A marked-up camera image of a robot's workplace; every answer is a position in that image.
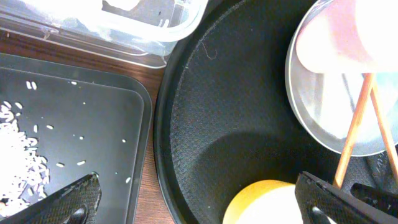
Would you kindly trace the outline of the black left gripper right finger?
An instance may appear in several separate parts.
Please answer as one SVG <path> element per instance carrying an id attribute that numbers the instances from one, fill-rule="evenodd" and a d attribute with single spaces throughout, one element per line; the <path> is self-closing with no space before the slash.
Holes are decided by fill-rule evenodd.
<path id="1" fill-rule="evenodd" d="M 397 195 L 355 183 L 351 193 L 302 172 L 295 197 L 304 223 L 397 223 Z"/>

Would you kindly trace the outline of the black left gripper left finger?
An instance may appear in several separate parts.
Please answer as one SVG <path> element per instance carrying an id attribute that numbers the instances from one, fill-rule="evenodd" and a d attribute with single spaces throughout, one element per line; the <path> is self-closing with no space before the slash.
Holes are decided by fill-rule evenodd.
<path id="1" fill-rule="evenodd" d="M 101 196 L 97 175 L 88 174 L 28 208 L 1 220 L 1 224 L 95 223 Z"/>

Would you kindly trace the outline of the yellow bowl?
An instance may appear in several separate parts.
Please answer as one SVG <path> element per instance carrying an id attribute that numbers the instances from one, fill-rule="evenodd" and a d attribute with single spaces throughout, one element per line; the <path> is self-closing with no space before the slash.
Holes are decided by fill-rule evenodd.
<path id="1" fill-rule="evenodd" d="M 303 224 L 295 184 L 261 180 L 248 185 L 229 203 L 223 217 L 227 223 Z"/>

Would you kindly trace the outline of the food scraps and rice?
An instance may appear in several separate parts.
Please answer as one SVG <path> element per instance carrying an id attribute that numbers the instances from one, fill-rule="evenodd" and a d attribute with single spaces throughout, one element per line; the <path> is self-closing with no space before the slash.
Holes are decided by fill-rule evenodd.
<path id="1" fill-rule="evenodd" d="M 39 181 L 46 194 L 97 173 L 98 223 L 124 223 L 141 127 L 142 99 L 129 90 L 68 80 L 1 83 L 16 128 L 1 131 L 1 187 Z"/>

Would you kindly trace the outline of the wooden chopstick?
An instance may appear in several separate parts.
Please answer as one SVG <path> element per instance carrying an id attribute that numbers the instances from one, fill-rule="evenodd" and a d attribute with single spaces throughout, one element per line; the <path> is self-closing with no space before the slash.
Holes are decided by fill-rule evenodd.
<path id="1" fill-rule="evenodd" d="M 381 136 L 386 148 L 387 156 L 389 159 L 391 171 L 393 173 L 395 182 L 397 183 L 397 151 L 394 145 L 394 140 L 392 137 L 391 129 L 389 127 L 389 122 L 383 111 L 381 98 L 379 96 L 377 83 L 374 82 L 371 94 L 370 94 L 373 107 L 375 110 L 376 118 L 378 121 Z"/>
<path id="2" fill-rule="evenodd" d="M 343 181 L 345 178 L 345 174 L 348 168 L 349 160 L 352 155 L 352 151 L 354 149 L 354 144 L 356 142 L 356 138 L 358 135 L 358 129 L 363 120 L 364 112 L 366 109 L 366 104 L 368 102 L 368 98 L 370 92 L 372 90 L 374 84 L 375 74 L 374 73 L 365 73 L 364 81 L 361 87 L 361 91 L 359 94 L 359 98 L 355 107 L 355 111 L 353 113 L 353 118 L 351 120 L 351 124 L 348 130 L 348 134 L 346 137 L 345 145 L 343 151 L 341 153 L 341 157 L 338 163 L 338 167 L 335 172 L 335 177 L 333 181 L 333 185 L 340 189 L 343 185 Z"/>

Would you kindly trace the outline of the white napkin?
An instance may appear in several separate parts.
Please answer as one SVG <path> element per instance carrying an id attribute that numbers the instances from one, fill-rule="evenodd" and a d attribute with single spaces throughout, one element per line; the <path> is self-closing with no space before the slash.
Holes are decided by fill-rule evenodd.
<path id="1" fill-rule="evenodd" d="M 135 8 L 139 3 L 140 0 L 105 0 L 110 6 L 130 11 L 131 9 Z"/>

